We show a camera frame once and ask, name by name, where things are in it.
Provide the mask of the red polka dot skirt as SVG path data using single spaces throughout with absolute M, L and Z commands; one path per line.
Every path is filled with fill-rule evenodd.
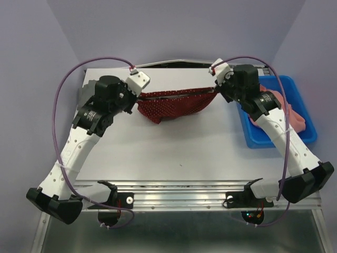
M 213 87 L 142 93 L 138 111 L 155 124 L 199 113 L 218 94 Z

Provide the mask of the grey pleated skirt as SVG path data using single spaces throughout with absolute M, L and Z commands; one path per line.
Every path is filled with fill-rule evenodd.
M 96 82 L 97 80 L 89 80 L 87 84 L 78 89 L 78 110 L 94 95 Z

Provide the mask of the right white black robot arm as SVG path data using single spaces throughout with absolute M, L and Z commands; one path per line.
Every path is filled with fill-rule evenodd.
M 217 63 L 209 72 L 216 77 L 215 90 L 227 102 L 237 102 L 284 158 L 282 178 L 249 182 L 241 193 L 244 203 L 253 206 L 261 199 L 280 196 L 297 203 L 321 190 L 334 172 L 333 165 L 322 162 L 304 144 L 284 112 L 286 104 L 272 92 L 261 91 L 257 68 L 249 64 L 230 68 L 227 63 Z

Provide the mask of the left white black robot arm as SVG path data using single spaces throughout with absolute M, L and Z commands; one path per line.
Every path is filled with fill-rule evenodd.
M 126 80 L 104 75 L 82 86 L 82 96 L 63 149 L 55 144 L 57 160 L 48 176 L 26 197 L 42 212 L 69 225 L 80 213 L 91 207 L 117 210 L 121 216 L 126 207 L 118 198 L 117 186 L 99 180 L 89 187 L 75 189 L 74 183 L 91 150 L 113 124 L 114 117 L 130 114 L 150 79 L 142 72 Z

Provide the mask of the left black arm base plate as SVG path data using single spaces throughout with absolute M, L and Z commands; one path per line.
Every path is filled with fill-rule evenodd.
M 112 197 L 109 197 L 103 205 L 133 209 L 134 193 L 133 192 L 117 192 Z

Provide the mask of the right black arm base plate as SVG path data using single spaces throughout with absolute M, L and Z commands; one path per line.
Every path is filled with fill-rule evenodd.
M 229 191 L 225 193 L 225 199 L 222 206 L 227 209 L 231 208 L 272 208 L 273 201 L 268 202 L 265 198 L 258 199 L 253 193 L 244 191 Z

